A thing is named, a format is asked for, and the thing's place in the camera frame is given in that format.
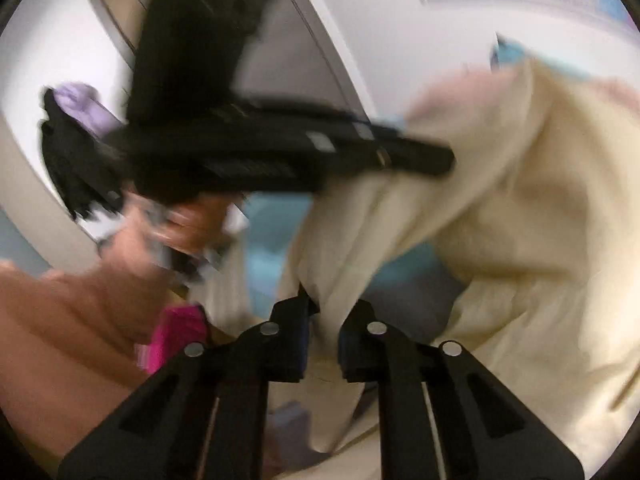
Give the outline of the person's left hand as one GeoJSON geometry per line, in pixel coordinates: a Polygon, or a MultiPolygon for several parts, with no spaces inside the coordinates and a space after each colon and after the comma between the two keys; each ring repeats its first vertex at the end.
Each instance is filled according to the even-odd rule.
{"type": "Polygon", "coordinates": [[[243,200],[242,195],[201,194],[165,207],[128,191],[122,226],[136,224],[146,261],[183,281],[201,281],[224,265],[248,226],[241,211],[243,200]]]}

